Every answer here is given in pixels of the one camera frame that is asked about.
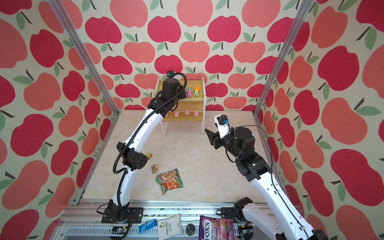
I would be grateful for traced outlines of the wooden two-tier shelf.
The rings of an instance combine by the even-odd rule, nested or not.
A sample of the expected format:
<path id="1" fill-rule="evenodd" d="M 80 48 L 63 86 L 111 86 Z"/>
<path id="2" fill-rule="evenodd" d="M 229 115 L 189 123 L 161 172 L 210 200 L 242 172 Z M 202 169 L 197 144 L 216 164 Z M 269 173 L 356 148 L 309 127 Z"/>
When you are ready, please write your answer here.
<path id="1" fill-rule="evenodd" d="M 205 134 L 205 116 L 206 116 L 206 76 L 203 74 L 193 74 L 193 77 L 201 77 L 200 79 L 192 79 L 188 80 L 186 92 L 188 87 L 192 88 L 193 96 L 191 98 L 186 97 L 185 99 L 181 99 L 178 101 L 178 107 L 175 111 L 180 112 L 180 116 L 178 118 L 174 117 L 174 112 L 169 112 L 169 116 L 164 118 L 161 122 L 161 128 L 163 135 L 166 136 L 167 132 L 167 124 L 170 122 L 201 122 L 201 134 Z M 195 87 L 200 87 L 200 96 L 194 96 Z M 191 114 L 189 116 L 185 115 L 185 110 L 189 109 Z M 194 117 L 194 111 L 199 111 L 199 116 Z"/>

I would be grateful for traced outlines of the green orange mixer truck toy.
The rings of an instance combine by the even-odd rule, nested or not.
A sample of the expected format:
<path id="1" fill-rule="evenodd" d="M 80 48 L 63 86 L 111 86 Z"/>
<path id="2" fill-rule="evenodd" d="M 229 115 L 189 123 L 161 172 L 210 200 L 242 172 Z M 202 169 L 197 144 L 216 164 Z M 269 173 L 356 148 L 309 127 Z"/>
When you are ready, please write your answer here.
<path id="1" fill-rule="evenodd" d="M 200 96 L 200 87 L 195 87 L 194 89 L 194 96 L 199 97 Z"/>

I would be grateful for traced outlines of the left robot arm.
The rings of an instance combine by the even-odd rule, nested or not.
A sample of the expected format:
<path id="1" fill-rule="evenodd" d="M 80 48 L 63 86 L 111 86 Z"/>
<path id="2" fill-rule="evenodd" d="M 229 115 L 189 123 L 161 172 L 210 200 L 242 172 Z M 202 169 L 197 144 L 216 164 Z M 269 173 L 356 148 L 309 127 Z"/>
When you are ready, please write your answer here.
<path id="1" fill-rule="evenodd" d="M 159 91 L 148 104 L 145 115 L 131 136 L 123 143 L 119 142 L 119 154 L 113 165 L 114 174 L 122 174 L 117 193 L 108 202 L 106 209 L 100 213 L 103 224 L 127 224 L 130 226 L 134 217 L 129 213 L 131 192 L 139 173 L 148 162 L 142 149 L 155 127 L 169 113 L 176 110 L 178 101 L 187 97 L 188 79 L 183 73 L 167 72 Z"/>

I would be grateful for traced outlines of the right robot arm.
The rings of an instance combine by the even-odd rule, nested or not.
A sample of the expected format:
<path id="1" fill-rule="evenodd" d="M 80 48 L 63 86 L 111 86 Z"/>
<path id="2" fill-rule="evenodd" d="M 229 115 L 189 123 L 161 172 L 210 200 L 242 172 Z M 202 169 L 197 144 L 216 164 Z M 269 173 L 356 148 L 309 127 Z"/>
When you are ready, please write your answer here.
<path id="1" fill-rule="evenodd" d="M 255 138 L 248 126 L 229 128 L 218 125 L 218 132 L 205 130 L 210 144 L 224 148 L 227 154 L 235 157 L 239 172 L 262 195 L 274 218 L 258 210 L 249 198 L 235 203 L 237 218 L 241 222 L 251 222 L 271 240 L 326 240 L 322 230 L 316 230 L 299 213 L 278 184 L 270 165 L 255 151 Z"/>

